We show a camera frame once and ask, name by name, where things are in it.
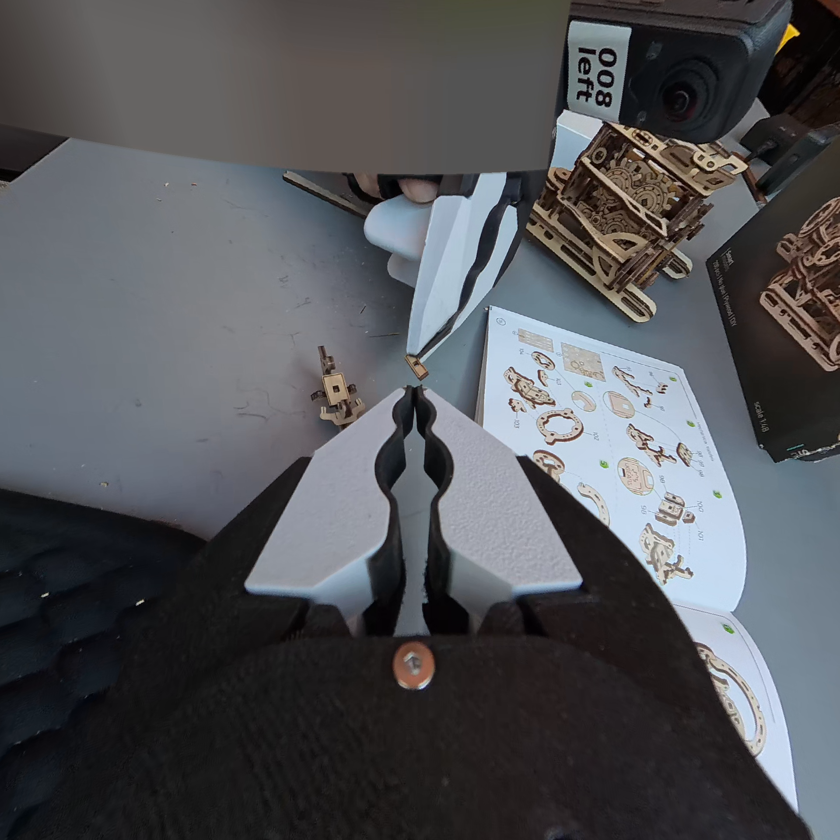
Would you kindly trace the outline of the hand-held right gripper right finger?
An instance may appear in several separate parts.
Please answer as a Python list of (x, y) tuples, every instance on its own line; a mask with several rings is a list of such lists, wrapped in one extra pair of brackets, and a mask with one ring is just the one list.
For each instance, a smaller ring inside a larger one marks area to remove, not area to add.
[(518, 457), (432, 390), (418, 389), (430, 505), (423, 617), (468, 634), (492, 606), (576, 591), (582, 578)]

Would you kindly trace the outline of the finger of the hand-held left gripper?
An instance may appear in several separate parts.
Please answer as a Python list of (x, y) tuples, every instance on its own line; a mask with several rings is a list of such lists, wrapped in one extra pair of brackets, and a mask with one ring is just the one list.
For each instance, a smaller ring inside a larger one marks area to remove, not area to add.
[(527, 175), (465, 177), (469, 195), (441, 195), (425, 242), (425, 355), (456, 331), (497, 284), (527, 220)]
[(468, 196), (440, 195), (419, 264), (406, 352), (421, 361), (478, 306), (508, 254), (508, 175), (478, 175)]

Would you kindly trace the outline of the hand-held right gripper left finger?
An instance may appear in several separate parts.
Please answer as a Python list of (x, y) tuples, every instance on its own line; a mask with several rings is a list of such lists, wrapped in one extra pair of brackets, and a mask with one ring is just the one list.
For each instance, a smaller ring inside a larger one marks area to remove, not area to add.
[(392, 636), (405, 562), (392, 489), (406, 468), (414, 389), (400, 388), (321, 446), (245, 581), (254, 595), (301, 598)]

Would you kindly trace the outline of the assembled wooden submarine model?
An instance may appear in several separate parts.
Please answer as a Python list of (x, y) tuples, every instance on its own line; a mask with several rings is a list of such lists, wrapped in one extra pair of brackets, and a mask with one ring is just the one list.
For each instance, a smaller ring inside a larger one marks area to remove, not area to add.
[(571, 170), (549, 169), (527, 231), (634, 322), (661, 274), (688, 277), (679, 245), (703, 228), (711, 195), (749, 168), (720, 142), (693, 144), (603, 124)]

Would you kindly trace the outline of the small wooden part assembly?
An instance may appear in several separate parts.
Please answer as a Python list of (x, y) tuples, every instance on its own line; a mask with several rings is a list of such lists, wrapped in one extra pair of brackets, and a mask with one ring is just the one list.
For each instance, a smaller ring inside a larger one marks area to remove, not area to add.
[(366, 411), (362, 400), (355, 396), (355, 384), (348, 384), (343, 373), (336, 371), (336, 364), (324, 346), (318, 347), (322, 373), (322, 387), (313, 392), (313, 402), (324, 403), (320, 408), (320, 418), (331, 422), (339, 430), (353, 424)]

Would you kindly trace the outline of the black model kit box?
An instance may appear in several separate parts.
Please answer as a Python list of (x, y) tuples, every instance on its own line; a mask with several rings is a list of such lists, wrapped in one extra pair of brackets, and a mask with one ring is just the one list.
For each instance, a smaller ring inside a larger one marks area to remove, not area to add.
[(803, 174), (707, 270), (758, 445), (775, 463), (838, 455), (838, 173)]

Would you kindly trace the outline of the person's left hand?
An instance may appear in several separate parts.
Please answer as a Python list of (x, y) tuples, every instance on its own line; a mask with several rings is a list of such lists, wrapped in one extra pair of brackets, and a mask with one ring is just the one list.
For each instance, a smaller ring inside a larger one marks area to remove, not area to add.
[(344, 173), (351, 192), (368, 204), (378, 204), (404, 195), (414, 204), (432, 203), (442, 181), (441, 176), (409, 176)]

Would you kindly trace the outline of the small white box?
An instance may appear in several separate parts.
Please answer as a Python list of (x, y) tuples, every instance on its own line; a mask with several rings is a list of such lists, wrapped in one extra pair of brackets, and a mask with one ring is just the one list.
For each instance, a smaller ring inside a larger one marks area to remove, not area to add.
[(563, 110), (556, 123), (550, 165), (571, 171), (602, 128), (603, 122), (588, 115)]

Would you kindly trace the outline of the long thin wooden strip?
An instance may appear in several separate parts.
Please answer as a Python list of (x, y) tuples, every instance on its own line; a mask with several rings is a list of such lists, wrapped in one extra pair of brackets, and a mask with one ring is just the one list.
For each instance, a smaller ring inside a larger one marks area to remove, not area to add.
[(310, 196), (317, 197), (332, 207), (337, 207), (362, 219), (368, 216), (372, 205), (362, 201), (352, 193), (343, 179), (343, 175), (335, 176), (333, 173), (315, 174), (319, 176), (325, 175), (327, 177), (326, 183), (313, 181), (308, 175), (312, 175), (312, 173), (284, 170), (282, 172), (282, 179), (287, 184), (295, 186)]

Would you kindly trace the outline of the small black device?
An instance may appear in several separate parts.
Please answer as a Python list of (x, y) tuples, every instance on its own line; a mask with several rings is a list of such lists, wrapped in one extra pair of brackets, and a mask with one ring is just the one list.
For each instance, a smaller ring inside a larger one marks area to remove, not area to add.
[(839, 122), (813, 129), (786, 112), (757, 121), (740, 139), (748, 151), (746, 162), (761, 160), (769, 166), (760, 177), (751, 170), (743, 174), (756, 204), (765, 205), (838, 134)]

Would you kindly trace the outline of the white instruction booklet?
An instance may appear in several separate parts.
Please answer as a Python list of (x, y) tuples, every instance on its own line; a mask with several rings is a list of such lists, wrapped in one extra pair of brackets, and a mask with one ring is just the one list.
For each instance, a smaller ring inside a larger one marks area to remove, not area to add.
[(676, 365), (489, 308), (476, 421), (622, 540), (674, 605), (730, 722), (799, 811), (778, 691), (733, 615), (742, 520)]

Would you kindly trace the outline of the black quilted jacket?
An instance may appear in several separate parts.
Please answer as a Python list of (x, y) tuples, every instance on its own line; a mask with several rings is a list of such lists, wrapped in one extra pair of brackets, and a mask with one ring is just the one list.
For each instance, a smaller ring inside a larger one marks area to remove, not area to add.
[(204, 544), (158, 521), (2, 490), (2, 838), (49, 801), (128, 639)]

